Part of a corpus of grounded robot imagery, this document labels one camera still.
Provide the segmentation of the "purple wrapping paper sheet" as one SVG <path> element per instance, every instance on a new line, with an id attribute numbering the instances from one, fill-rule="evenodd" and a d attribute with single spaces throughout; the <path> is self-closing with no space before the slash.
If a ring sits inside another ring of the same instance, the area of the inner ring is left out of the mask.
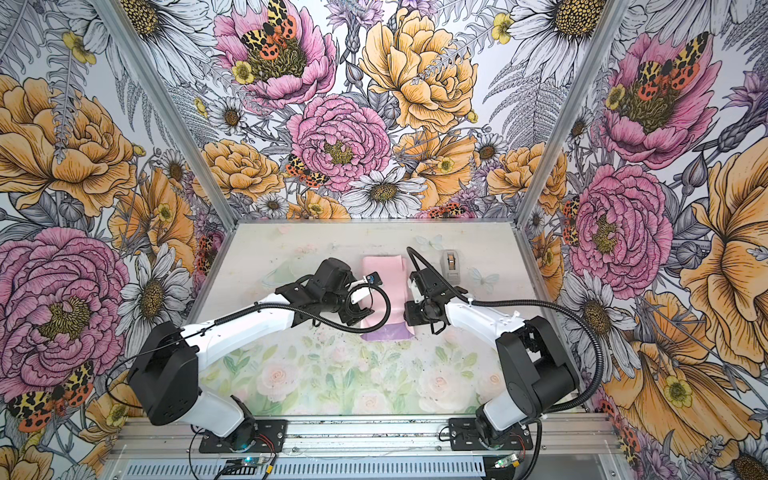
<path id="1" fill-rule="evenodd" d="M 362 335 L 365 341 L 401 341 L 414 337 L 414 328 L 405 321 L 405 303 L 410 299 L 408 267 L 403 256 L 366 256 L 362 259 L 365 274 L 378 273 L 381 288 L 391 303 L 391 314 L 380 329 Z"/>

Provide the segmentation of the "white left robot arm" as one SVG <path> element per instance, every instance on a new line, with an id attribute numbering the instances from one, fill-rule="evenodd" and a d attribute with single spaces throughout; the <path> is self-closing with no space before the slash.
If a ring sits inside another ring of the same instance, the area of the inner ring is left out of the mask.
<path id="1" fill-rule="evenodd" d="M 345 262 L 328 258 L 314 273 L 249 307 L 203 323 L 154 327 L 129 370 L 128 384 L 152 425 L 186 423 L 244 451 L 258 435 L 255 417 L 240 399 L 204 389 L 201 372 L 247 344 L 307 321 L 352 334 L 374 332 L 392 313 L 382 285 L 378 273 L 358 279 Z M 363 320 L 375 311 L 363 301 L 373 296 L 380 298 L 383 318 L 365 327 Z"/>

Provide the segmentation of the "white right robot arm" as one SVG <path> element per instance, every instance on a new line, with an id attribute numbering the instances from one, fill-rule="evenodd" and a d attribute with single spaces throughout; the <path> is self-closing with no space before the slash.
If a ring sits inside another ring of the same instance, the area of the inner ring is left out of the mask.
<path id="1" fill-rule="evenodd" d="M 462 300 L 428 270 L 409 276 L 412 299 L 405 304 L 410 326 L 428 325 L 433 334 L 451 326 L 491 346 L 498 355 L 504 390 L 476 412 L 486 441 L 542 415 L 578 386 L 578 374 L 550 322 L 509 315 Z"/>

